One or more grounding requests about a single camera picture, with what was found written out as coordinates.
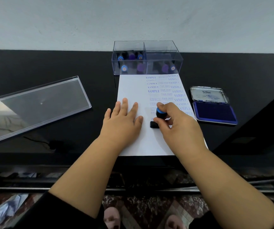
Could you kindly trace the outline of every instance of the forearm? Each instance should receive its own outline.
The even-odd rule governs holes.
[[[96,218],[119,153],[118,148],[97,138],[49,192]]]
[[[212,152],[180,160],[223,228],[273,228],[273,202]]]

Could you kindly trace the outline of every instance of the crumpled paper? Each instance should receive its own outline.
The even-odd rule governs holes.
[[[0,205],[0,224],[7,216],[13,216],[18,208],[24,203],[28,194],[17,194],[10,197],[7,201]]]

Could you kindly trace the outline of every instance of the black sleeve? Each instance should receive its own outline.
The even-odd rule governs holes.
[[[189,225],[189,229],[196,229],[196,228],[222,228],[217,221],[215,220],[211,211],[208,211],[204,214],[201,218],[194,219],[192,223]]]
[[[103,217],[102,205],[97,219],[94,219],[47,192],[14,228],[107,228]]]

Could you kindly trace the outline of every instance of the person's right hand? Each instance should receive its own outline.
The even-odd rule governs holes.
[[[180,159],[182,155],[197,153],[206,148],[202,130],[193,117],[185,114],[174,103],[157,103],[157,107],[168,113],[169,120],[155,117],[163,138],[172,152]]]

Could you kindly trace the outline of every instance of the black table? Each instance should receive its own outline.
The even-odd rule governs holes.
[[[107,108],[117,98],[119,77],[113,76],[111,52],[0,50],[0,96],[79,76],[92,104],[90,110],[69,116],[0,142],[0,171],[9,167],[70,166],[99,135]],[[200,124],[210,150],[274,99],[274,54],[182,53],[180,71],[190,86],[223,88],[238,125]],[[61,141],[52,152],[41,142]],[[127,166],[179,167],[175,156],[119,157],[114,169]]]

